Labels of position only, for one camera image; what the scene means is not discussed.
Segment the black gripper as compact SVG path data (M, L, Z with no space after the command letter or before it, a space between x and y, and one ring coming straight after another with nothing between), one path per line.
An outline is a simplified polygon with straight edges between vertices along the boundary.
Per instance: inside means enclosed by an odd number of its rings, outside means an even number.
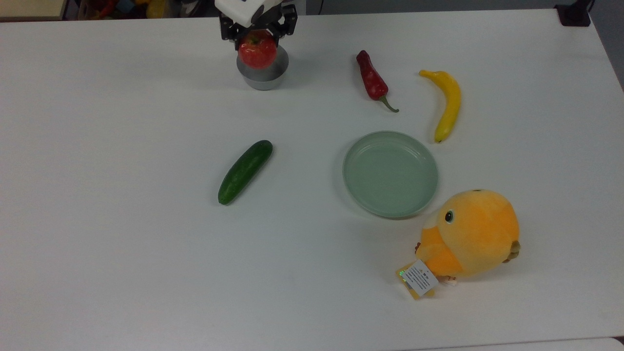
M298 11L296 6L282 6L282 3L277 3L274 6L265 3L253 14L254 30L268 29L275 32L279 38L293 35L297 22ZM220 34L222 40L233 43L234 49L239 50L241 40L244 37L244 27L235 23L232 18L225 14L220 14Z

